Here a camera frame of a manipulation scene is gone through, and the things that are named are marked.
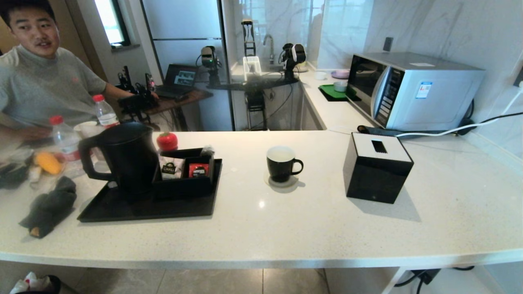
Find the red label water bottle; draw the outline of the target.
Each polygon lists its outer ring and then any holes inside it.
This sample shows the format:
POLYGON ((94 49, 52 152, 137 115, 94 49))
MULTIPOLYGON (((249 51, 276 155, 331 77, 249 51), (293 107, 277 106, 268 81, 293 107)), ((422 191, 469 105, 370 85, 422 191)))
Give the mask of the red label water bottle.
POLYGON ((67 164, 65 172, 71 178, 82 175, 84 169, 78 151, 80 137, 73 128, 65 123, 62 116, 52 116, 49 122, 52 126, 54 143, 67 164))

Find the black electric kettle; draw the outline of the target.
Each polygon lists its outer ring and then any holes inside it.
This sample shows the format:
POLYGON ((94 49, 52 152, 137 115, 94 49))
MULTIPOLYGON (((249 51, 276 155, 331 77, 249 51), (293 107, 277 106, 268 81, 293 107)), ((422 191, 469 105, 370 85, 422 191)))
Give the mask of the black electric kettle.
POLYGON ((83 169, 91 179, 115 182, 125 195, 140 195, 152 190, 159 169, 158 154, 152 142, 153 129, 140 122, 128 122, 103 130, 80 141, 78 152, 83 169), (95 170, 90 151, 100 149, 110 169, 95 170))

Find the red snack packet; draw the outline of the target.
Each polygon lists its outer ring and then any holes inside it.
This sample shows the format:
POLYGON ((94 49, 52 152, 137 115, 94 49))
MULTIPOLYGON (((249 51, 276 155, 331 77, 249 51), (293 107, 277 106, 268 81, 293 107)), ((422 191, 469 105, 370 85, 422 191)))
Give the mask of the red snack packet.
POLYGON ((189 178, 207 177, 209 176, 208 163, 190 163, 188 168, 189 178))

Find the green tray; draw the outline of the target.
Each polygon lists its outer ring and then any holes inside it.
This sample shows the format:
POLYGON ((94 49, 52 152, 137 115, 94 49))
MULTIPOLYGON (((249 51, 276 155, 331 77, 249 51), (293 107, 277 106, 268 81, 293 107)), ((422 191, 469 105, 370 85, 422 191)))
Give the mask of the green tray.
POLYGON ((350 85, 346 86, 342 92, 336 91, 334 84, 321 85, 318 89, 329 102, 361 101, 357 96, 357 92, 350 85))

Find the paper cup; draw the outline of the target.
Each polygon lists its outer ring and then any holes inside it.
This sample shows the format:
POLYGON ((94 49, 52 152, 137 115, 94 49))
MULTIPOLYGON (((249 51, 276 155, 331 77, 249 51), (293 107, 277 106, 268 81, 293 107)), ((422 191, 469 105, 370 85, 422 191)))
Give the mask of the paper cup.
POLYGON ((103 132, 104 128, 97 121, 83 122, 73 127, 80 139, 90 138, 103 132))

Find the round pale coaster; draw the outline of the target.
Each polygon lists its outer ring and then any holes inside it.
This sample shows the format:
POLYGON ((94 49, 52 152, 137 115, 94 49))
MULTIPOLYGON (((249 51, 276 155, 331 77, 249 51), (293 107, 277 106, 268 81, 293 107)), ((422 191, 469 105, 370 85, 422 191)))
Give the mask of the round pale coaster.
POLYGON ((288 188, 299 182, 299 177, 295 175, 291 175, 290 178, 285 182, 275 182, 267 172, 264 173, 263 179, 268 186, 275 188, 288 188))

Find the black rectangular serving tray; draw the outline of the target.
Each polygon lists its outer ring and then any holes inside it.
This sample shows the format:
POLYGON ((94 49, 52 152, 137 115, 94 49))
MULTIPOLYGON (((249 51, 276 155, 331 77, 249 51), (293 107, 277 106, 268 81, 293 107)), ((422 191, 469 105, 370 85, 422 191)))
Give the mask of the black rectangular serving tray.
MULTIPOLYGON (((221 173, 222 159, 217 160, 220 161, 221 173)), ((112 222, 211 216, 214 212, 217 186, 213 193, 205 197, 163 198, 153 189, 147 194, 129 198, 121 194, 117 187, 111 187, 107 183, 80 213, 77 220, 112 222)))

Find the silver microwave oven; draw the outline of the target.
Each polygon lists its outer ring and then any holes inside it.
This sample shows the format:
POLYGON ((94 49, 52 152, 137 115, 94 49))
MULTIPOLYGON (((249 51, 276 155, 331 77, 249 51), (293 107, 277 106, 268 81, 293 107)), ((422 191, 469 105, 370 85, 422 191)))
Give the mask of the silver microwave oven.
POLYGON ((383 129, 447 131, 459 126, 484 76, 484 69, 418 53, 360 53, 346 97, 383 129))

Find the black laptop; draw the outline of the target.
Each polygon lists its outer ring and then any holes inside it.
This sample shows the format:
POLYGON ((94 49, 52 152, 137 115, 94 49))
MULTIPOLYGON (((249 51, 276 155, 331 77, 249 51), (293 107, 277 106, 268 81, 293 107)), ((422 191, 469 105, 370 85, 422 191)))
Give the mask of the black laptop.
POLYGON ((171 99, 181 98, 194 89, 197 73, 196 66, 171 64, 168 66, 164 84, 157 86, 155 93, 171 99))

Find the black compartment box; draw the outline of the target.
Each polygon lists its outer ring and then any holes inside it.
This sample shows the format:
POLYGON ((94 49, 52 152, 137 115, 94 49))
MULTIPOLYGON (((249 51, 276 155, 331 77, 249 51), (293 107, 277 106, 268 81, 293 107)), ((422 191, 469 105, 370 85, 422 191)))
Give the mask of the black compartment box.
POLYGON ((169 152, 160 152, 160 156, 169 158, 183 158, 185 160, 181 179, 162 180, 159 170, 153 177, 153 188, 163 198, 175 196, 205 197, 213 193, 219 182, 220 161, 215 159, 214 152, 208 148, 178 149, 169 152), (209 176, 189 178, 188 168, 190 163, 208 163, 209 176))

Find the white packet with black logo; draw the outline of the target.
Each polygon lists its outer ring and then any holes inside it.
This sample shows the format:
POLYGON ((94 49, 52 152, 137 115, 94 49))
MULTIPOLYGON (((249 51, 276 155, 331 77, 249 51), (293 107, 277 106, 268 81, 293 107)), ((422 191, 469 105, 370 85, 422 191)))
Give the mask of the white packet with black logo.
POLYGON ((183 158, 159 157, 162 180, 181 179, 185 160, 183 158))

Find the bin with white rubbish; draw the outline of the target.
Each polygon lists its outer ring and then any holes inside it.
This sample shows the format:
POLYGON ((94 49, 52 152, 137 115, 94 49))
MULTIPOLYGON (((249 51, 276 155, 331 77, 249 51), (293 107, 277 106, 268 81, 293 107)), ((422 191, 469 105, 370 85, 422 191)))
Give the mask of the bin with white rubbish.
POLYGON ((34 272, 15 283, 9 294, 59 294, 61 281, 54 275, 38 277, 34 272))

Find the black upright bracket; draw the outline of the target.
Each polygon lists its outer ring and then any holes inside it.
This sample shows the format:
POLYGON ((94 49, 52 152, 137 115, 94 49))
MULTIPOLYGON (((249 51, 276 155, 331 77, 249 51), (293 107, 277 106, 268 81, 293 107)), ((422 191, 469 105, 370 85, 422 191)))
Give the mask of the black upright bracket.
POLYGON ((252 19, 243 19, 241 27, 244 39, 244 56, 256 56, 255 33, 252 19))

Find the brown wooden desk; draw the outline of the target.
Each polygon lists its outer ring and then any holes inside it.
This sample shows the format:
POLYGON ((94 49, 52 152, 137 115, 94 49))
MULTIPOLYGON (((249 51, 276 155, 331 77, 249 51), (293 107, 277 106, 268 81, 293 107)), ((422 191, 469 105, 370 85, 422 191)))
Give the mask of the brown wooden desk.
POLYGON ((157 106, 147 109, 144 111, 147 115, 157 115, 167 111, 172 118, 172 123, 178 131, 188 131, 188 125, 184 116, 182 106, 200 102, 201 100, 213 97, 214 94, 209 91, 203 91, 201 89, 194 89, 185 95, 181 95, 177 98, 170 98, 167 96, 159 96, 157 106))

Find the black tissue box white lid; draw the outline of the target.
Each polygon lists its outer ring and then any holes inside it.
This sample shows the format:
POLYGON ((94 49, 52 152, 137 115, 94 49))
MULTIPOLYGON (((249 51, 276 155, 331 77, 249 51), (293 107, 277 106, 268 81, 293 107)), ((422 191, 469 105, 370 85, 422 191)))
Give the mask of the black tissue box white lid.
POLYGON ((353 132, 342 168, 346 196, 394 204, 412 168, 397 137, 353 132))

